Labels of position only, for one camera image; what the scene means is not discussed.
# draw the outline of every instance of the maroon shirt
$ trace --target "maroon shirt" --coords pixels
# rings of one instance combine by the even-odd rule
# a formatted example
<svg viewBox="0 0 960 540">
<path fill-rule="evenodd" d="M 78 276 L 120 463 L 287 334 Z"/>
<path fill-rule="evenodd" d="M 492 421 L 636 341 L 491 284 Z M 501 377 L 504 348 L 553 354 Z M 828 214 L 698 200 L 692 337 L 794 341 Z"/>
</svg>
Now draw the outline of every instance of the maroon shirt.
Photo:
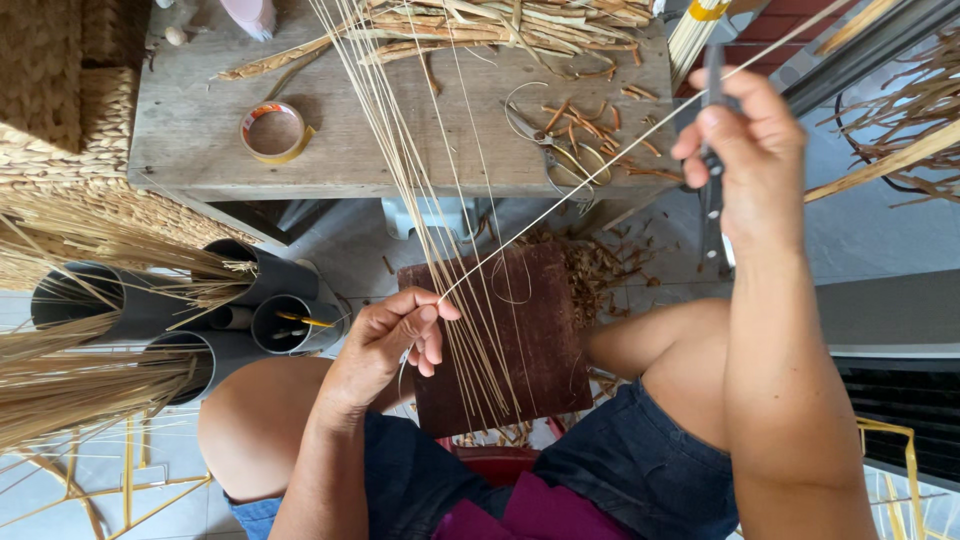
<svg viewBox="0 0 960 540">
<path fill-rule="evenodd" d="M 431 540 L 627 540 L 616 522 L 590 501 L 562 486 L 549 487 L 530 473 L 521 473 L 497 521 L 463 499 L 441 520 Z"/>
</svg>

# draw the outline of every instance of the blue jeans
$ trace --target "blue jeans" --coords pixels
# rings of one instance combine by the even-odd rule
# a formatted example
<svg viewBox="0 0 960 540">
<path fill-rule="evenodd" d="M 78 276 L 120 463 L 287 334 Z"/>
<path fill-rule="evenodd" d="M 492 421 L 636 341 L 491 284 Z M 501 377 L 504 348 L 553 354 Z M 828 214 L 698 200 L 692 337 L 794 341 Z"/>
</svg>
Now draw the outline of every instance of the blue jeans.
<svg viewBox="0 0 960 540">
<path fill-rule="evenodd" d="M 413 422 L 370 412 L 364 436 L 371 538 L 429 538 L 462 499 L 502 516 L 512 488 L 490 487 Z M 639 380 L 543 450 L 533 472 L 593 502 L 635 538 L 723 539 L 739 521 L 730 457 L 677 426 Z M 251 540 L 266 540 L 281 501 L 230 509 Z"/>
</svg>

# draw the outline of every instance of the packing tape roll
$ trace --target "packing tape roll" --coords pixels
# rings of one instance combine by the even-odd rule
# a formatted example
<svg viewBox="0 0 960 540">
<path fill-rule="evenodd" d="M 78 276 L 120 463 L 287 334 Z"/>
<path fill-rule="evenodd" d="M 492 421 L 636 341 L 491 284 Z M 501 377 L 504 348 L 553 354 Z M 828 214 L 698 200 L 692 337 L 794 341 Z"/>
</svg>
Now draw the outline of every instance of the packing tape roll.
<svg viewBox="0 0 960 540">
<path fill-rule="evenodd" d="M 297 141 L 293 146 L 279 154 L 263 154 L 257 152 L 250 144 L 250 130 L 253 122 L 268 112 L 289 114 L 296 119 L 296 123 L 291 122 L 288 129 L 291 133 L 297 134 Z M 247 152 L 250 152 L 251 156 L 264 163 L 286 163 L 299 156 L 300 153 L 303 152 L 303 149 L 306 148 L 306 143 L 310 142 L 310 137 L 312 137 L 314 133 L 316 133 L 316 131 L 303 122 L 303 117 L 300 116 L 300 113 L 296 109 L 279 101 L 265 101 L 257 105 L 244 114 L 243 119 L 240 121 L 240 143 L 247 149 Z"/>
<path fill-rule="evenodd" d="M 701 6 L 698 0 L 693 0 L 693 2 L 690 3 L 689 9 L 687 9 L 686 11 L 690 13 L 690 16 L 692 16 L 694 20 L 698 20 L 700 22 L 707 22 L 711 20 L 719 20 L 720 17 L 723 16 L 723 13 L 727 10 L 727 7 L 729 6 L 730 6 L 730 2 L 727 2 L 727 3 L 721 2 L 717 4 L 715 7 L 713 7 L 712 10 L 708 10 L 707 8 L 704 8 L 703 6 Z"/>
</svg>

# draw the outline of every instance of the black vent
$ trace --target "black vent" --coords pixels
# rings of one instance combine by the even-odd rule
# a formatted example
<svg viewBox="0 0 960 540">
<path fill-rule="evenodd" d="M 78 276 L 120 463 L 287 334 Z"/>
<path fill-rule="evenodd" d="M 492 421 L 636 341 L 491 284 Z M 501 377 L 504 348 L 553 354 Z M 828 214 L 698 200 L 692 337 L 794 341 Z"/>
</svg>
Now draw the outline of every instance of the black vent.
<svg viewBox="0 0 960 540">
<path fill-rule="evenodd" d="M 835 356 L 857 416 L 914 430 L 918 470 L 960 482 L 960 359 Z M 867 431 L 867 457 L 906 467 L 906 437 Z"/>
</svg>

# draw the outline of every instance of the adhesive tape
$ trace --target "adhesive tape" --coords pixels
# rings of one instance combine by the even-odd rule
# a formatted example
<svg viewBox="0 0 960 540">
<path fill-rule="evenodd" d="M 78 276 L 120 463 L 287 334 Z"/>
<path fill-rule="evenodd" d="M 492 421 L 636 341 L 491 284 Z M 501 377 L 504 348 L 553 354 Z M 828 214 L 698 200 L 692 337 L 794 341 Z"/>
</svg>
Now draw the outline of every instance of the adhesive tape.
<svg viewBox="0 0 960 540">
<path fill-rule="evenodd" d="M 288 114 L 292 117 L 283 122 L 272 122 L 271 132 L 264 134 L 269 135 L 270 140 L 268 140 L 268 142 L 273 142 L 274 144 L 284 139 L 292 140 L 294 136 L 296 137 L 293 145 L 278 154 L 263 153 L 261 151 L 265 151 L 267 148 L 260 147 L 260 151 L 258 151 L 251 146 L 251 127 L 257 118 L 268 112 Z M 300 116 L 300 113 L 297 112 L 296 109 L 279 101 L 266 101 L 257 105 L 244 114 L 243 120 L 240 121 L 240 142 L 243 144 L 243 147 L 247 149 L 247 152 L 250 152 L 252 156 L 264 163 L 286 163 L 299 156 L 300 152 L 303 152 L 303 149 L 306 148 L 306 143 L 310 142 L 310 137 L 312 137 L 314 133 L 316 133 L 316 131 L 303 122 L 303 117 Z"/>
<path fill-rule="evenodd" d="M 693 0 L 693 2 L 690 3 L 689 9 L 687 9 L 686 11 L 690 13 L 690 16 L 693 17 L 694 20 L 706 22 L 711 20 L 719 20 L 720 17 L 723 16 L 723 12 L 727 10 L 727 7 L 729 5 L 730 5 L 730 2 L 727 2 L 727 3 L 721 2 L 717 4 L 712 10 L 708 10 L 707 8 L 704 8 L 703 6 L 701 6 L 698 0 Z"/>
</svg>

